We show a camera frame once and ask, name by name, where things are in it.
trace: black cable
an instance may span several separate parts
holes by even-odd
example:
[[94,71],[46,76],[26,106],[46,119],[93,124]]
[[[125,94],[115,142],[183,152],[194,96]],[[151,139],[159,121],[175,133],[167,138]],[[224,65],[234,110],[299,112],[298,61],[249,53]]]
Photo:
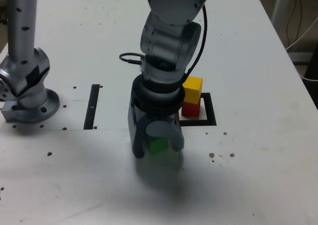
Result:
[[124,59],[123,57],[124,56],[138,56],[138,57],[140,57],[140,59],[141,60],[144,60],[145,59],[145,56],[144,55],[142,55],[142,54],[137,54],[137,53],[124,53],[124,54],[121,54],[120,56],[119,56],[119,59],[120,60],[122,60],[122,61],[124,61],[124,62],[128,62],[128,63],[130,63],[130,64],[134,64],[134,65],[141,65],[141,60],[130,60],[130,59]]
[[303,6],[302,6],[302,0],[299,0],[299,3],[300,3],[300,21],[299,21],[299,26],[298,26],[298,30],[297,30],[297,35],[296,35],[296,39],[295,39],[294,43],[298,40],[299,31],[300,31],[300,26],[302,25],[302,20],[303,20]]
[[203,37],[202,37],[202,43],[201,43],[201,48],[200,51],[197,55],[197,58],[195,59],[195,61],[193,62],[193,65],[189,68],[188,72],[184,75],[184,79],[183,82],[185,82],[187,80],[187,78],[189,77],[190,73],[193,71],[194,67],[197,65],[197,63],[199,62],[199,59],[201,58],[201,55],[203,53],[204,50],[204,46],[205,46],[205,41],[207,39],[207,33],[208,33],[208,17],[207,17],[207,11],[205,8],[205,5],[203,5],[202,7],[203,10],[203,18],[204,18],[204,30],[203,30]]
[[297,0],[295,0],[295,5],[294,5],[294,8],[293,8],[293,11],[290,14],[290,17],[289,17],[287,25],[286,25],[286,36],[287,36],[287,41],[288,41],[288,46],[287,47],[290,46],[290,41],[289,41],[289,37],[288,37],[288,26],[289,26],[290,20],[292,19],[292,16],[293,16],[294,12],[295,12],[296,7],[297,7]]

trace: yellow block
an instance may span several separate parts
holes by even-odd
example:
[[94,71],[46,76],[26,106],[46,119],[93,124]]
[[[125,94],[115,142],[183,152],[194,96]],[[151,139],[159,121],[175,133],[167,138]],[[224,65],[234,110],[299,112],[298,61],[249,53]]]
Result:
[[197,104],[201,97],[202,83],[202,78],[189,76],[183,84],[185,90],[185,98],[183,101]]

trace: stacked blocks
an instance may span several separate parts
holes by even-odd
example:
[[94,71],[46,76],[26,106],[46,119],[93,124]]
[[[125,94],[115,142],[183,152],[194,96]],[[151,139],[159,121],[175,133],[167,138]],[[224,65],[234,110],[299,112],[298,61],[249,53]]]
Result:
[[202,78],[193,76],[189,76],[186,82],[184,82],[185,97],[181,109],[183,117],[199,117],[202,84]]

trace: white table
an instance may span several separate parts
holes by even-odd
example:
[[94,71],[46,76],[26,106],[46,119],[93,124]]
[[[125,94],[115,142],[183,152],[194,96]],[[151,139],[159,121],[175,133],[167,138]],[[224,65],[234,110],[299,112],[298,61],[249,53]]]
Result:
[[[127,110],[140,71],[118,55],[140,52],[147,0],[38,0],[36,45],[49,56],[45,85],[61,107],[15,129],[0,117],[1,225],[318,224],[310,96],[259,0],[206,7],[207,44],[193,75],[203,77],[218,125],[183,128],[182,154],[136,160]],[[94,83],[104,86],[98,129],[84,131]]]

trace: robotic arm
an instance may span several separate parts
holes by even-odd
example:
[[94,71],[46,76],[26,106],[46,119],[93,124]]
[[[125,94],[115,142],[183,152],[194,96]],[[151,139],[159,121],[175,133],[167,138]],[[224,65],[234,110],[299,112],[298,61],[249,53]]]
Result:
[[128,112],[131,143],[137,158],[144,156],[147,137],[167,138],[175,151],[184,147],[175,115],[184,99],[182,84],[194,66],[187,74],[185,69],[201,33],[201,26],[192,20],[205,1],[148,0],[151,12],[140,43],[146,55],[142,74],[133,82]]
[[44,87],[50,62],[34,47],[37,0],[8,0],[8,55],[0,64],[2,114],[7,122],[36,123],[59,108],[58,95]]

